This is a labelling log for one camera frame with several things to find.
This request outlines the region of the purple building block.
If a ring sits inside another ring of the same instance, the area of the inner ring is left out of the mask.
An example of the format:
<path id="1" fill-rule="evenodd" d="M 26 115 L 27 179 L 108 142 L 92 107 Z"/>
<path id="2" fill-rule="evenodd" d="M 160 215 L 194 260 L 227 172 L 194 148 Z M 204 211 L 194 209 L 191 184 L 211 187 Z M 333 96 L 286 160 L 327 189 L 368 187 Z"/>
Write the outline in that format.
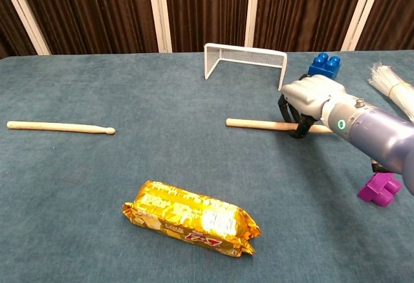
<path id="1" fill-rule="evenodd" d="M 401 188 L 401 183 L 394 178 L 393 173 L 375 173 L 357 196 L 367 203 L 386 207 L 394 201 Z"/>

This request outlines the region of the white mesh goal rack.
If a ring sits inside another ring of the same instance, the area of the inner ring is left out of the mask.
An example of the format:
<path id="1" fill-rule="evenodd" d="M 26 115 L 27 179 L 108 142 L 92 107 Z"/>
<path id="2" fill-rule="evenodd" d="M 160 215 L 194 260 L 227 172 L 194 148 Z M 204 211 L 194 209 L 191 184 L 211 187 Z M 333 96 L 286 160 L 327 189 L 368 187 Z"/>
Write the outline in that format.
<path id="1" fill-rule="evenodd" d="M 287 53 L 255 47 L 242 47 L 218 43 L 204 45 L 204 79 L 207 80 L 219 62 L 234 62 L 280 69 L 276 85 L 281 90 L 287 68 Z"/>

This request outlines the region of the clear plastic straw bundle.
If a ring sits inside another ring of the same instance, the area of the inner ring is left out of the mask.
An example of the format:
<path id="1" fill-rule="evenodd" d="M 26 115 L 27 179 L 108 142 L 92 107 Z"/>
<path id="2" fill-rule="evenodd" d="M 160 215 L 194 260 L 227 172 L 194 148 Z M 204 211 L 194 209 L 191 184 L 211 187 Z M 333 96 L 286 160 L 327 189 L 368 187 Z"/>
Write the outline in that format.
<path id="1" fill-rule="evenodd" d="M 381 62 L 376 62 L 370 70 L 368 82 L 390 98 L 414 123 L 414 85 L 404 81 L 390 66 Z"/>

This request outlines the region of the gold foil snack packet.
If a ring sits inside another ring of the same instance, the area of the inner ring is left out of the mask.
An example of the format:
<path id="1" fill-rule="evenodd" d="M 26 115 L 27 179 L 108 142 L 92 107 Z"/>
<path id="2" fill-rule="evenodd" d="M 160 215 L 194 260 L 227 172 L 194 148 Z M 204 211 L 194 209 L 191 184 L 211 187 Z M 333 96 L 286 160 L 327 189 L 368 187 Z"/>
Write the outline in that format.
<path id="1" fill-rule="evenodd" d="M 146 181 L 123 214 L 137 226 L 221 254 L 254 254 L 261 229 L 242 208 L 159 181 Z"/>

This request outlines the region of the blue building block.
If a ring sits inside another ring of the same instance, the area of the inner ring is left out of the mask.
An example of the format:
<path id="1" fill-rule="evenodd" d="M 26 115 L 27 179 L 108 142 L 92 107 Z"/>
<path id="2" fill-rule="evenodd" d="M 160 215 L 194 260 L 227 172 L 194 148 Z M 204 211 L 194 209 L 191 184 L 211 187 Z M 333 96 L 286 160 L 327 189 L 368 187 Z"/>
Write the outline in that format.
<path id="1" fill-rule="evenodd" d="M 329 56 L 326 52 L 321 52 L 314 58 L 307 74 L 309 76 L 320 74 L 334 80 L 340 67 L 341 58 L 339 56 Z"/>

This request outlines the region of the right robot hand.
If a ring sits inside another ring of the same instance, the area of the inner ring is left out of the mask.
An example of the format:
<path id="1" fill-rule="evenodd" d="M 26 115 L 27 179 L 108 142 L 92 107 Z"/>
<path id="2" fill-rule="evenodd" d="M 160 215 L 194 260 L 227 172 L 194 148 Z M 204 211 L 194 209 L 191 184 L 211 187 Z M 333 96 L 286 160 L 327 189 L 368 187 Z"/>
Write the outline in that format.
<path id="1" fill-rule="evenodd" d="M 346 93 L 342 84 L 319 74 L 302 76 L 283 85 L 278 100 L 279 110 L 285 122 L 298 125 L 289 131 L 289 135 L 295 139 L 304 138 L 314 123 L 323 118 L 326 103 Z"/>

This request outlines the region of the teal table mat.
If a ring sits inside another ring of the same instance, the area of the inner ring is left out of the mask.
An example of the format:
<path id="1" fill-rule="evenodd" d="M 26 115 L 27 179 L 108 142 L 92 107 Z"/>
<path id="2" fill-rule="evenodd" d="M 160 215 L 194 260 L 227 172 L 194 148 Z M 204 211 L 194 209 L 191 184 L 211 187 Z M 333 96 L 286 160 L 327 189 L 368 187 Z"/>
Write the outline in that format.
<path id="1" fill-rule="evenodd" d="M 360 200 L 366 155 L 332 134 L 226 127 L 281 120 L 277 80 L 228 62 L 205 80 L 201 53 L 0 60 L 0 283 L 414 283 L 414 196 Z M 245 209 L 255 254 L 132 225 L 122 205 L 147 180 Z"/>

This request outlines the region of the brown pleated curtain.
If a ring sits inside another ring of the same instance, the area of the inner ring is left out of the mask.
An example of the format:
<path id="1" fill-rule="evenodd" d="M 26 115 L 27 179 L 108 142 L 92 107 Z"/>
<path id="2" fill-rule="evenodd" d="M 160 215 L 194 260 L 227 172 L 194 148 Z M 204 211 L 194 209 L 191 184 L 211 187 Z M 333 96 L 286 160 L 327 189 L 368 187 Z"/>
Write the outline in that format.
<path id="1" fill-rule="evenodd" d="M 151 0 L 27 0 L 52 54 L 157 52 Z M 341 49 L 358 0 L 257 0 L 255 47 Z M 166 0 L 175 52 L 242 46 L 248 0 Z M 359 51 L 414 50 L 414 0 L 374 0 Z"/>

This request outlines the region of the wooden drumstick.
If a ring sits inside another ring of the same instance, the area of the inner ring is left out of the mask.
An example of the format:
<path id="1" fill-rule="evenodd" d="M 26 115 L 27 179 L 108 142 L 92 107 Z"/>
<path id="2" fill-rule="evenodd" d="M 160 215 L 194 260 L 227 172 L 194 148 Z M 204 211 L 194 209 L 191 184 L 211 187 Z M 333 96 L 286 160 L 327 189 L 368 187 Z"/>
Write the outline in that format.
<path id="1" fill-rule="evenodd" d="M 8 121 L 7 128 L 15 130 L 47 130 L 47 131 L 70 131 L 79 133 L 104 133 L 113 135 L 116 133 L 114 128 L 86 125 L 86 124 L 67 124 L 55 122 L 25 122 Z"/>
<path id="2" fill-rule="evenodd" d="M 227 118 L 225 122 L 226 126 L 236 128 L 254 128 L 262 130 L 278 130 L 278 131 L 290 131 L 296 130 L 297 123 L 288 122 L 272 122 L 263 120 L 245 120 L 245 119 L 232 119 Z M 332 133 L 332 131 L 324 125 L 313 125 L 309 130 L 311 133 Z"/>

